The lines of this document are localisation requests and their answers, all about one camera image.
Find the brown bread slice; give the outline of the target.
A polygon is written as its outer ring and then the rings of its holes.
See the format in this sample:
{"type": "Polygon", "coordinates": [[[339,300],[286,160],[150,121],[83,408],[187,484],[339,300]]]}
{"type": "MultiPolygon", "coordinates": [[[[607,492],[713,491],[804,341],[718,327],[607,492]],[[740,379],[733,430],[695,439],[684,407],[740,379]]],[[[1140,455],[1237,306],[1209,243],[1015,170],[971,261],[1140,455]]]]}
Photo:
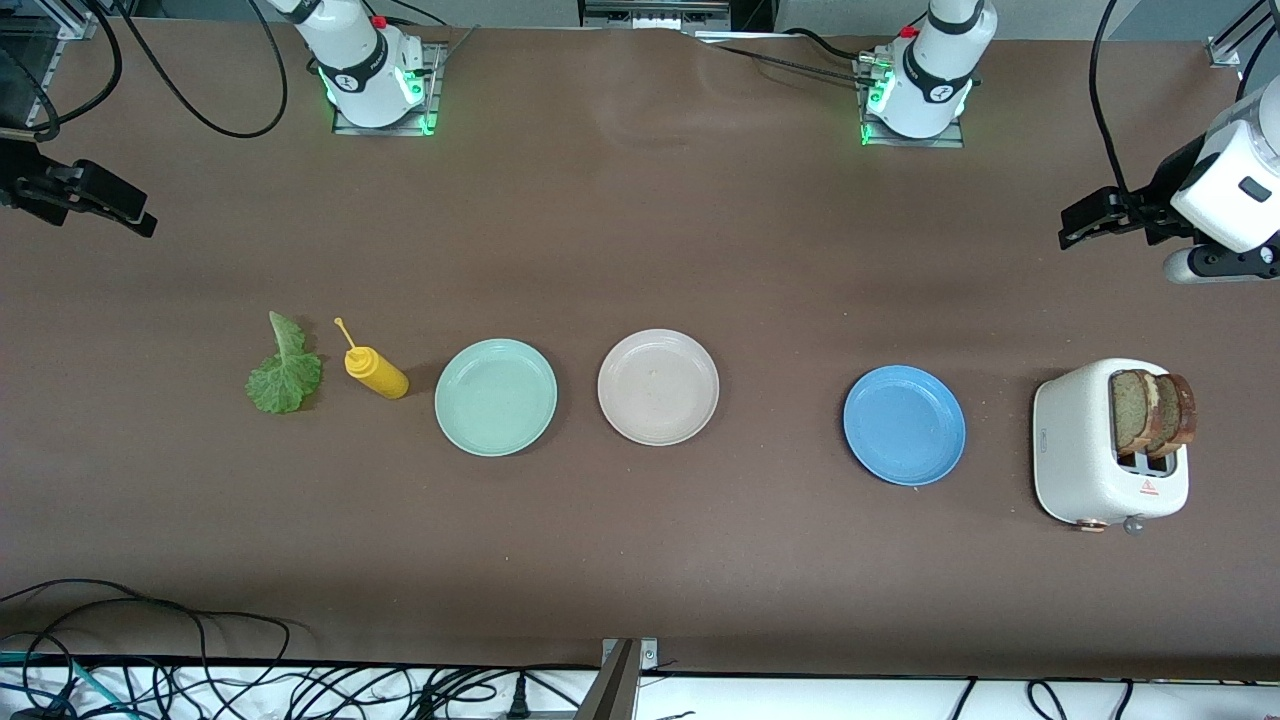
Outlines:
{"type": "Polygon", "coordinates": [[[1151,457],[1166,457],[1189,445],[1197,433],[1198,413],[1190,383],[1179,374],[1157,378],[1162,411],[1162,430],[1151,457]]]}
{"type": "Polygon", "coordinates": [[[1144,452],[1164,429],[1157,375],[1130,369],[1108,379],[1114,448],[1119,457],[1144,452]]]}

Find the green lettuce leaf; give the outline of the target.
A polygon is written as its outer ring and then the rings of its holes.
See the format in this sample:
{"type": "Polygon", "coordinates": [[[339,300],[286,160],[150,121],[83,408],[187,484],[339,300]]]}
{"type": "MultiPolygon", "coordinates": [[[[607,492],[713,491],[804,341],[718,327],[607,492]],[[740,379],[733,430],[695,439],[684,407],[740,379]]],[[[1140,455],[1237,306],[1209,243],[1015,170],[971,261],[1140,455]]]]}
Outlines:
{"type": "Polygon", "coordinates": [[[275,311],[268,316],[276,351],[250,372],[244,393],[261,413],[296,413],[321,384],[323,360],[296,322],[275,311]]]}

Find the blue plate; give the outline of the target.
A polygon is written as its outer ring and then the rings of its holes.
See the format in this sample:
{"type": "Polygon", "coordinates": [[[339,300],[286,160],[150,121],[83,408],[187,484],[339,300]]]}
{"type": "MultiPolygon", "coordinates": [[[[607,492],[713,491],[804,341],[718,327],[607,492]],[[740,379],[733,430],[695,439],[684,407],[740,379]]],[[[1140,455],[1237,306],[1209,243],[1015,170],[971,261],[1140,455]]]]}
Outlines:
{"type": "Polygon", "coordinates": [[[852,456],[891,486],[934,484],[960,462],[966,423],[954,392],[915,366],[878,366],[858,378],[841,410],[852,456]]]}

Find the mint green plate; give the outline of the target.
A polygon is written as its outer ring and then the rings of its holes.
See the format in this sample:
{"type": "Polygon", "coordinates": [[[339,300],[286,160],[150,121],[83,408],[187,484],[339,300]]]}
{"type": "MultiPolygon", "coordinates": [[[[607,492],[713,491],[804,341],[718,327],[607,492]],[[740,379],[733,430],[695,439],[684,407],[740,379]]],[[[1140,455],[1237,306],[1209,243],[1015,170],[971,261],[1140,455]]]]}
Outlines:
{"type": "Polygon", "coordinates": [[[483,340],[461,350],[436,383],[444,437],[479,457],[517,454],[552,424],[559,398],[547,357],[518,340],[483,340]]]}

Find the beige plate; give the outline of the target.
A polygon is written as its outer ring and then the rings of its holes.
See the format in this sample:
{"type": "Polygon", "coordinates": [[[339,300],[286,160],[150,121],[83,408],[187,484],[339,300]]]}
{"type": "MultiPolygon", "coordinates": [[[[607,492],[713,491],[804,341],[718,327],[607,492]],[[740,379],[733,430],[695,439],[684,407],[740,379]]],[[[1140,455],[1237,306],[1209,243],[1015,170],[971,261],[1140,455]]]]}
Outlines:
{"type": "Polygon", "coordinates": [[[712,355],[671,329],[635,332],[604,356],[596,398],[604,419],[626,439],[666,447],[695,437],[714,416],[721,377],[712,355]]]}

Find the white toaster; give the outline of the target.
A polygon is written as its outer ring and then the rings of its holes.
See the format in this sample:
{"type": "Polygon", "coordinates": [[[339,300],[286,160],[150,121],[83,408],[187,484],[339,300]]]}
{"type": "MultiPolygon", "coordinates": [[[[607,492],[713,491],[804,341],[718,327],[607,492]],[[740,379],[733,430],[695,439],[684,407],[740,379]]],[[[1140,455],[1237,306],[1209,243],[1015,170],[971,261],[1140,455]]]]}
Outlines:
{"type": "Polygon", "coordinates": [[[1121,527],[1139,536],[1148,521],[1180,512],[1190,493],[1188,447],[1151,457],[1119,457],[1114,448],[1108,379],[1123,370],[1170,374],[1126,357],[1089,363],[1044,382],[1032,407],[1032,465],[1036,497],[1053,519],[1083,532],[1121,527]]]}

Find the yellow mustard squeeze bottle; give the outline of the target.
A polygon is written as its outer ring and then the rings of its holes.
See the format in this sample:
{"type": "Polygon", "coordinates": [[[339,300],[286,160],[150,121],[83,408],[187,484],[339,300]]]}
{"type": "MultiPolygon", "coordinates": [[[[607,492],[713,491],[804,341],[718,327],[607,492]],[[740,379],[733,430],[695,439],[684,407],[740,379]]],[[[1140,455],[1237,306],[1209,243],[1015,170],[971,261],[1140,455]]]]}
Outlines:
{"type": "Polygon", "coordinates": [[[343,356],[347,374],[383,398],[404,397],[410,391],[408,377],[375,348],[357,345],[342,318],[337,316],[333,322],[349,346],[343,356]]]}

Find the thin metal rod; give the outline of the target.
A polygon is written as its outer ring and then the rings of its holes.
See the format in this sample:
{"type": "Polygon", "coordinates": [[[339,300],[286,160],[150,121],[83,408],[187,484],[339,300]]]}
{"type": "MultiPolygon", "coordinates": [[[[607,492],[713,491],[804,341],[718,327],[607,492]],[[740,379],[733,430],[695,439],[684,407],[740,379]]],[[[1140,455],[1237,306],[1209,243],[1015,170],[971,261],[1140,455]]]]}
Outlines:
{"type": "Polygon", "coordinates": [[[454,55],[456,55],[456,54],[457,54],[457,53],[458,53],[458,51],[460,51],[460,50],[462,49],[462,46],[465,46],[465,45],[467,44],[467,41],[470,40],[470,37],[471,37],[471,36],[472,36],[472,35],[475,33],[475,31],[476,31],[476,29],[479,29],[479,28],[480,28],[480,26],[471,26],[470,28],[467,28],[467,29],[466,29],[466,32],[465,32],[465,33],[463,33],[463,35],[461,36],[461,38],[460,38],[460,40],[458,40],[458,41],[457,41],[456,44],[452,44],[452,45],[449,45],[449,46],[448,46],[448,47],[447,47],[447,49],[444,50],[444,54],[443,54],[443,55],[442,55],[442,56],[440,56],[440,58],[438,59],[438,61],[436,61],[436,63],[435,63],[435,65],[433,67],[433,70],[431,70],[431,72],[433,72],[433,73],[434,73],[435,76],[439,76],[439,74],[442,74],[442,73],[443,73],[443,70],[444,70],[444,68],[445,68],[445,67],[448,65],[448,63],[449,63],[449,61],[451,61],[451,60],[453,59],[453,56],[454,56],[454,55]]]}

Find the aluminium extrusion bar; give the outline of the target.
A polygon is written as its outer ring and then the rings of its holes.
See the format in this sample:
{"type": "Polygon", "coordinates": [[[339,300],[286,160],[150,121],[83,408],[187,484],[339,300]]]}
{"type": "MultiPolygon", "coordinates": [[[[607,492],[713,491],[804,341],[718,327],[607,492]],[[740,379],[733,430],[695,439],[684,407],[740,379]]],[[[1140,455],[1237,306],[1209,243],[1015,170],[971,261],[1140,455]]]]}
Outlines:
{"type": "Polygon", "coordinates": [[[617,639],[573,720],[634,720],[643,660],[640,639],[617,639]]]}

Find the aluminium frame rail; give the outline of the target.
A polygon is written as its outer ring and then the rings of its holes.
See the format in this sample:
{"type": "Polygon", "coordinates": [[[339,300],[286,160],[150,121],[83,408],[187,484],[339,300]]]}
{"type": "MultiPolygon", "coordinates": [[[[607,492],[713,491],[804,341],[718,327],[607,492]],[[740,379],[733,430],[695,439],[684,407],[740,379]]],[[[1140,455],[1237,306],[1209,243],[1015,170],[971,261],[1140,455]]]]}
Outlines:
{"type": "Polygon", "coordinates": [[[1260,44],[1266,31],[1276,28],[1280,28],[1280,0],[1248,0],[1244,10],[1207,38],[1204,49],[1211,67],[1239,67],[1242,54],[1260,44]]]}
{"type": "Polygon", "coordinates": [[[82,0],[0,0],[0,128],[46,119],[40,96],[51,95],[67,46],[97,26],[82,0]]]}

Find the metal frame bracket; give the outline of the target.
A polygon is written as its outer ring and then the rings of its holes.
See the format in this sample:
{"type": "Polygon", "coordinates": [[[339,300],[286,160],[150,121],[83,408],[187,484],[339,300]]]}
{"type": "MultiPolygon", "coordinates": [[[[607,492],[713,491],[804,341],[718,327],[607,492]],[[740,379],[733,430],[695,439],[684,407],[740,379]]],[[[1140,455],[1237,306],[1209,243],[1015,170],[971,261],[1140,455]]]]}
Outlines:
{"type": "Polygon", "coordinates": [[[675,29],[686,35],[732,29],[730,0],[579,0],[582,27],[675,29]]]}

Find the small metal bracket plate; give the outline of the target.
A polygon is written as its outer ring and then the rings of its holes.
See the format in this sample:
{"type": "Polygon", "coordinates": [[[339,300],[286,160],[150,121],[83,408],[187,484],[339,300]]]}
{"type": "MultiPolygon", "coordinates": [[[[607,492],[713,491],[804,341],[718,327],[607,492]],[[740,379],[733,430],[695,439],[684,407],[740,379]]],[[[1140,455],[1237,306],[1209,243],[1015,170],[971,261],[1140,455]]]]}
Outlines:
{"type": "MultiPolygon", "coordinates": [[[[655,637],[643,637],[637,639],[639,642],[639,666],[641,673],[652,671],[659,665],[659,643],[655,637]]],[[[620,643],[620,638],[605,638],[602,641],[602,665],[604,665],[611,656],[614,647],[620,643]]]]}

